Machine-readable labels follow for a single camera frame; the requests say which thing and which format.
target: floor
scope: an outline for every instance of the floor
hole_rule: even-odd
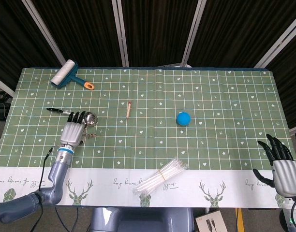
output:
[[[4,122],[0,122],[0,136],[4,128]],[[76,209],[73,207],[58,207],[58,211],[65,226],[71,230],[75,218]],[[29,215],[21,220],[10,224],[0,223],[0,232],[26,232],[30,231],[39,217],[41,210]],[[225,221],[228,232],[235,232],[236,216],[233,208],[222,208],[221,213]],[[243,221],[245,232],[283,232],[279,222],[280,209],[276,210],[249,210],[243,209]],[[85,232],[90,224],[92,208],[79,208],[79,219],[75,228],[75,232]],[[194,209],[194,216],[203,214],[203,209]],[[60,223],[54,207],[46,207],[44,215],[40,220],[36,232],[62,232],[65,231]]]

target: bundle of straws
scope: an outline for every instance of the bundle of straws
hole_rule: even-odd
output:
[[[188,166],[186,164],[184,164],[178,158],[175,158],[158,170],[150,178],[135,186],[134,191],[135,193],[139,193],[141,195],[144,194],[147,196],[151,194],[151,192],[153,192],[157,186],[163,184],[166,180],[172,178],[187,168]]]

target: grid pattern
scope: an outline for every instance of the grid pattern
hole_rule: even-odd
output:
[[[74,82],[52,87],[56,72],[23,70],[0,143],[0,166],[42,166],[67,119],[47,107],[98,115],[97,126],[88,129],[97,138],[76,149],[72,167],[159,169],[178,156],[195,170],[270,170],[257,144],[266,133],[294,154],[271,72],[78,70],[93,91]],[[176,124],[182,111],[192,117],[187,127]]]

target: black curtain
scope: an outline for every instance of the black curtain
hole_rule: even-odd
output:
[[[187,63],[252,68],[296,18],[296,0],[208,0]]]
[[[80,67],[121,67],[110,0],[33,0],[66,59]]]
[[[197,0],[123,0],[131,67],[180,63]]]
[[[274,73],[288,126],[296,127],[296,36],[267,68]]]
[[[59,61],[20,0],[0,0],[0,80],[15,90],[22,68]]]

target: lint roller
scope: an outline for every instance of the lint roller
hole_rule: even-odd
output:
[[[67,85],[67,83],[69,83],[70,81],[75,81],[76,83],[84,86],[87,89],[94,90],[93,84],[75,76],[77,70],[77,62],[74,62],[69,59],[57,72],[57,74],[50,80],[50,82],[55,87],[62,88],[63,86]]]

